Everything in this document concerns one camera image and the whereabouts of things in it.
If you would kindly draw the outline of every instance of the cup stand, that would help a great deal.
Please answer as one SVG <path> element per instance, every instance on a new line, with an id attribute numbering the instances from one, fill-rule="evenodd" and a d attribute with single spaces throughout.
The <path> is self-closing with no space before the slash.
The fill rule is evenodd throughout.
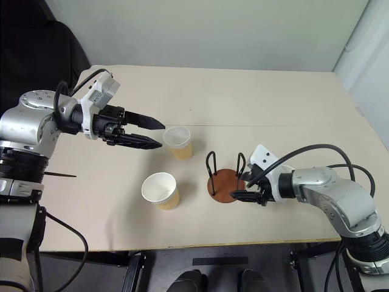
<path id="1" fill-rule="evenodd" d="M 212 173 L 209 166 L 209 159 L 213 156 L 213 169 Z M 240 159 L 243 160 L 243 166 L 239 170 Z M 208 193 L 211 198 L 220 203 L 231 203 L 236 201 L 236 199 L 230 196 L 230 192 L 234 190 L 244 190 L 246 189 L 246 184 L 243 180 L 240 179 L 243 170 L 246 166 L 246 159 L 242 153 L 238 154 L 238 163 L 236 171 L 232 169 L 221 169 L 216 170 L 216 155 L 214 151 L 211 151 L 205 160 L 207 166 L 209 179 L 207 182 Z"/>

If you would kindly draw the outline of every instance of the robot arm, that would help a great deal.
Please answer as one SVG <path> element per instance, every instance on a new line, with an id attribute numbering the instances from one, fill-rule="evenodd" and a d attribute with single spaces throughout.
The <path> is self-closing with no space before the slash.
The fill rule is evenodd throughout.
<path id="1" fill-rule="evenodd" d="M 354 266 L 370 275 L 389 274 L 389 236 L 381 223 L 373 198 L 356 182 L 340 178 L 328 167 L 293 170 L 280 165 L 259 181 L 258 174 L 277 161 L 259 145 L 250 158 L 251 171 L 242 179 L 258 186 L 258 191 L 237 190 L 237 200 L 266 205 L 296 198 L 321 209 L 345 241 Z"/>
<path id="2" fill-rule="evenodd" d="M 154 130 L 165 126 L 108 102 L 119 87 L 112 75 L 95 78 L 80 100 L 47 90 L 30 91 L 0 119 L 0 290 L 33 291 L 26 253 L 41 244 L 46 211 L 42 196 L 45 168 L 61 133 L 83 132 L 108 145 L 153 149 L 162 144 L 125 134 L 123 126 Z"/>

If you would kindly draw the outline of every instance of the metal frame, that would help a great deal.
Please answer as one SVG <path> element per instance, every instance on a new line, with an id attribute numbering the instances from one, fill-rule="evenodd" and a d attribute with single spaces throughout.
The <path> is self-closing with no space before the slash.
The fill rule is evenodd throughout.
<path id="1" fill-rule="evenodd" d="M 211 171 L 211 167 L 209 166 L 209 159 L 210 159 L 211 155 L 213 156 L 213 170 L 214 170 L 213 173 Z M 241 170 L 239 170 L 241 159 L 242 159 L 243 163 L 242 163 Z M 207 167 L 208 175 L 209 175 L 209 178 L 211 179 L 212 196 L 215 196 L 216 192 L 215 192 L 215 187 L 214 187 L 214 184 L 213 184 L 213 176 L 218 175 L 218 171 L 216 169 L 216 154 L 215 154 L 215 151 L 211 151 L 210 153 L 208 153 L 207 158 L 205 159 L 205 166 Z M 238 162 L 237 162 L 237 165 L 236 165 L 236 176 L 238 177 L 238 179 L 236 180 L 236 189 L 237 190 L 239 189 L 239 181 L 241 179 L 241 176 L 242 176 L 242 173 L 243 173 L 245 167 L 246 167 L 246 159 L 245 159 L 243 153 L 239 152 L 238 153 Z"/>
<path id="2" fill-rule="evenodd" d="M 329 252 L 334 252 L 337 245 L 338 242 L 325 242 L 318 245 L 309 245 L 306 249 L 302 249 L 300 251 L 291 251 L 291 266 L 298 272 L 301 292 L 314 291 L 311 271 L 308 265 L 309 259 Z M 345 252 L 343 253 L 343 259 L 354 292 L 365 292 L 360 281 L 359 273 L 354 269 Z"/>
<path id="3" fill-rule="evenodd" d="M 41 252 L 42 256 L 81 261 L 83 252 Z M 87 263 L 127 266 L 122 292 L 147 291 L 154 256 L 148 251 L 89 252 Z"/>

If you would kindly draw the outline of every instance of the white wall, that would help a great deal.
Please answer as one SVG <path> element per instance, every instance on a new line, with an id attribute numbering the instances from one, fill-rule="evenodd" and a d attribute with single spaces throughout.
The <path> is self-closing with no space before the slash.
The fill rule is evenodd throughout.
<path id="1" fill-rule="evenodd" d="M 389 148 L 389 1 L 369 2 L 335 73 Z"/>
<path id="2" fill-rule="evenodd" d="M 367 0 L 47 0 L 92 64 L 331 71 Z"/>

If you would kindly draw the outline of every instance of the white paper cup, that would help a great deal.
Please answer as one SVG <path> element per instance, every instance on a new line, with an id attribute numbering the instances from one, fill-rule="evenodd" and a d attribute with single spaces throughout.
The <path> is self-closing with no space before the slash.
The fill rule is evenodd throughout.
<path id="1" fill-rule="evenodd" d="M 164 132 L 162 139 L 175 158 L 186 160 L 192 156 L 190 132 L 182 126 L 171 127 Z"/>
<path id="2" fill-rule="evenodd" d="M 142 196 L 163 210 L 174 209 L 180 200 L 176 180 L 166 172 L 150 175 L 142 184 Z"/>

